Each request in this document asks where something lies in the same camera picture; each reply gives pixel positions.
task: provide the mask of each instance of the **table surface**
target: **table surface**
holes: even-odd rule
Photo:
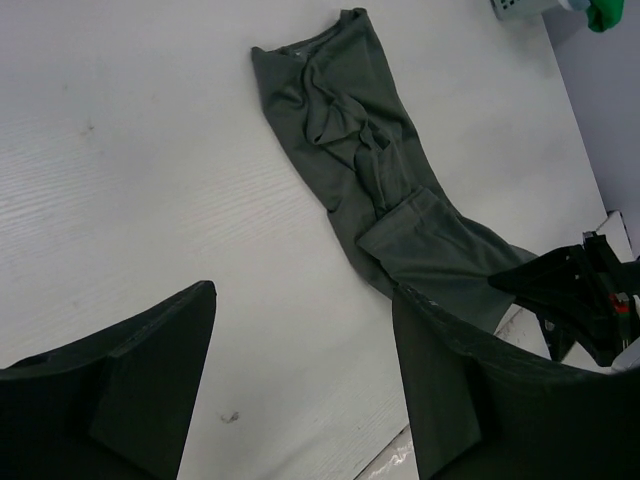
[[[538,253],[604,221],[541,19],[360,5],[465,215]],[[407,423],[390,302],[280,149],[249,60],[352,6],[0,6],[0,365],[214,280],[181,479],[353,479]]]

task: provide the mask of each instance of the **white basket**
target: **white basket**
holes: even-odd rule
[[[538,15],[560,5],[558,0],[491,0],[500,20]]]

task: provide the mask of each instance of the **gray wall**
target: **gray wall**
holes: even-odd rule
[[[604,34],[562,9],[545,23],[604,204],[622,212],[640,255],[640,2]]]

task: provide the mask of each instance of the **table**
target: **table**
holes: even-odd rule
[[[407,424],[390,302],[278,146],[249,60],[352,6],[0,7],[0,365],[214,280],[181,479],[352,479]],[[539,18],[500,24],[478,0],[361,6],[465,215],[537,253],[604,221]]]

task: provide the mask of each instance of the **dark green cloth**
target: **dark green cloth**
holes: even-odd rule
[[[591,0],[587,9],[589,29],[594,32],[604,32],[615,27],[622,19],[624,0]]]
[[[421,480],[638,477],[640,369],[580,370],[469,323],[411,288],[393,299]]]
[[[360,275],[389,297],[408,284],[493,332],[514,298],[487,277],[533,255],[453,207],[367,12],[343,11],[327,31],[275,51],[255,47],[252,60],[267,120]]]

